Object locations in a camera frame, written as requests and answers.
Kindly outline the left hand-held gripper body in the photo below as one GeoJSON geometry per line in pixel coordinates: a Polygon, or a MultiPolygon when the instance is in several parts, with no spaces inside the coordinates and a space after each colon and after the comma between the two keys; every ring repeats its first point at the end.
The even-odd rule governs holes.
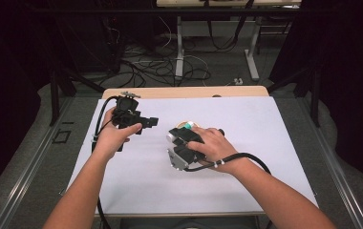
{"type": "Polygon", "coordinates": [[[120,129],[142,123],[140,112],[137,110],[139,103],[136,101],[136,97],[139,98],[139,95],[129,92],[122,92],[116,97],[117,103],[112,111],[111,121],[120,129]]]}

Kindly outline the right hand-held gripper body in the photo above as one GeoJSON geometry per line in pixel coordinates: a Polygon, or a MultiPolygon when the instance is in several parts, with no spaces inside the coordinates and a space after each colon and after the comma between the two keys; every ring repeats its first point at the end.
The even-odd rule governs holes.
{"type": "Polygon", "coordinates": [[[172,143],[172,146],[167,149],[167,154],[171,166],[178,171],[193,171],[195,169],[190,167],[191,164],[206,159],[203,153],[187,148],[181,140],[172,143]]]}

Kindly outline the white marker with teal cap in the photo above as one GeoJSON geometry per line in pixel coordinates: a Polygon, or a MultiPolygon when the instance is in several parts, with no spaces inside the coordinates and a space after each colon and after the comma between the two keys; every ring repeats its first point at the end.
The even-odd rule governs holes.
{"type": "MultiPolygon", "coordinates": [[[[183,122],[180,122],[179,124],[177,124],[176,128],[177,129],[180,129],[180,128],[191,129],[195,125],[196,125],[196,123],[193,121],[183,121],[183,122]]],[[[168,142],[173,142],[176,139],[176,137],[173,134],[169,133],[166,136],[166,139],[168,142]]]]}

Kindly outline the cream ringed pen holder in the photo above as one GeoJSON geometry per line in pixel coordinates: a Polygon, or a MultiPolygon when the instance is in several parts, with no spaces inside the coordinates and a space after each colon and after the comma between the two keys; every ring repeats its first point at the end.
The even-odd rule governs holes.
{"type": "Polygon", "coordinates": [[[191,129],[193,127],[200,127],[200,125],[194,121],[182,121],[176,125],[176,128],[191,129]]]}

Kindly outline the person's left hand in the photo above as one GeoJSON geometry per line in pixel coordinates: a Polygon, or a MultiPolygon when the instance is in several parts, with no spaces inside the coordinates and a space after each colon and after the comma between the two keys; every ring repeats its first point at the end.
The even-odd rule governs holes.
{"type": "Polygon", "coordinates": [[[92,152],[92,159],[108,162],[117,150],[129,141],[131,135],[136,134],[142,129],[140,123],[129,127],[118,129],[117,125],[111,120],[115,107],[108,110],[103,119],[103,127],[99,132],[96,146],[92,152]]]}

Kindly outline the person's right hand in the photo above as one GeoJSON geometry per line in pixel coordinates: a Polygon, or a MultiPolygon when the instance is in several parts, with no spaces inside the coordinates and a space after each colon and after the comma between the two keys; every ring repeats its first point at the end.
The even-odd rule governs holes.
{"type": "MultiPolygon", "coordinates": [[[[189,141],[187,147],[205,155],[205,159],[199,161],[201,165],[207,165],[238,153],[218,129],[193,127],[192,131],[201,137],[203,143],[189,141]]],[[[251,162],[247,158],[237,158],[213,167],[213,169],[217,172],[235,176],[250,164],[251,162]]]]}

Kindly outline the white table mat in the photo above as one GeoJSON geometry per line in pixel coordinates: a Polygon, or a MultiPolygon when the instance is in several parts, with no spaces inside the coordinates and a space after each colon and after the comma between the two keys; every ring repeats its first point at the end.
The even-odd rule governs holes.
{"type": "Polygon", "coordinates": [[[198,216],[262,213],[234,177],[210,169],[189,172],[172,166],[170,129],[193,121],[224,131],[240,152],[260,158],[272,175],[308,199],[314,198],[275,100],[270,96],[143,98],[139,111],[159,123],[132,136],[108,163],[100,191],[107,215],[198,216]]]}

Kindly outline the wooden table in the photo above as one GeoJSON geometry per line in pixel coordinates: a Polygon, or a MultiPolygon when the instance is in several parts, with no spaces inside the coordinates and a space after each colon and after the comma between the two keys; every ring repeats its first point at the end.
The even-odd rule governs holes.
{"type": "Polygon", "coordinates": [[[211,87],[165,87],[165,88],[124,88],[107,89],[102,98],[128,92],[142,99],[151,98],[191,98],[191,97],[229,97],[229,96],[269,96],[264,86],[211,86],[211,87]]]}

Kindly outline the black metal stand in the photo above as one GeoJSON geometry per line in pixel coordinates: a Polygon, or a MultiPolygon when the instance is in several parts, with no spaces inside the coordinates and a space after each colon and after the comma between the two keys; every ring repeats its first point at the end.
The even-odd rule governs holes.
{"type": "Polygon", "coordinates": [[[103,93],[105,89],[84,76],[76,73],[69,68],[62,67],[59,64],[54,64],[50,70],[50,89],[52,101],[52,119],[50,125],[53,126],[60,116],[59,106],[59,92],[64,93],[66,96],[75,96],[76,88],[73,80],[88,86],[89,88],[103,93]]]}
{"type": "Polygon", "coordinates": [[[319,108],[319,95],[320,95],[320,85],[321,85],[321,66],[313,65],[310,67],[300,68],[298,71],[287,76],[283,80],[277,83],[273,83],[271,86],[267,87],[267,91],[272,93],[287,85],[290,81],[303,78],[307,81],[310,87],[311,99],[310,99],[310,118],[316,126],[318,126],[318,108],[319,108]]]}

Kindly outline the white desk with metal legs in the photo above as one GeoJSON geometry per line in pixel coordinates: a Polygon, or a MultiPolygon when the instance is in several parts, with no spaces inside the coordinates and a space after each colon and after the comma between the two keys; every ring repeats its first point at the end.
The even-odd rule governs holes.
{"type": "MultiPolygon", "coordinates": [[[[157,0],[157,6],[163,8],[198,8],[208,6],[209,8],[221,9],[238,9],[243,10],[247,3],[253,3],[256,9],[273,10],[273,9],[289,9],[296,10],[301,6],[302,0],[157,0]]],[[[254,16],[251,20],[253,24],[252,34],[250,35],[251,42],[248,49],[245,50],[246,62],[249,69],[251,79],[258,81],[260,76],[254,61],[254,52],[257,41],[260,36],[262,16],[254,16]]],[[[177,17],[177,41],[178,41],[178,54],[176,58],[175,78],[181,79],[183,74],[184,64],[184,48],[182,45],[183,38],[191,35],[208,36],[213,38],[212,24],[208,23],[208,33],[199,33],[199,29],[203,29],[203,23],[197,20],[192,22],[183,21],[180,16],[177,17]]]]}

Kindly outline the metal floor rail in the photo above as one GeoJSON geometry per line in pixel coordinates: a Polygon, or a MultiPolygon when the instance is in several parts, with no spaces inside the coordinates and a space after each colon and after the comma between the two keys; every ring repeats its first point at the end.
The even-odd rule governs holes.
{"type": "Polygon", "coordinates": [[[76,100],[65,98],[54,125],[35,124],[11,162],[13,184],[0,209],[0,229],[40,229],[63,196],[84,129],[73,117],[76,100]]]}
{"type": "Polygon", "coordinates": [[[309,123],[310,129],[316,136],[319,146],[322,149],[322,158],[330,171],[331,178],[336,186],[336,190],[344,203],[348,215],[350,216],[355,229],[363,229],[363,211],[349,185],[346,175],[337,160],[335,153],[323,135],[322,130],[316,126],[310,117],[310,104],[305,98],[297,98],[297,103],[302,110],[303,115],[309,123]]]}

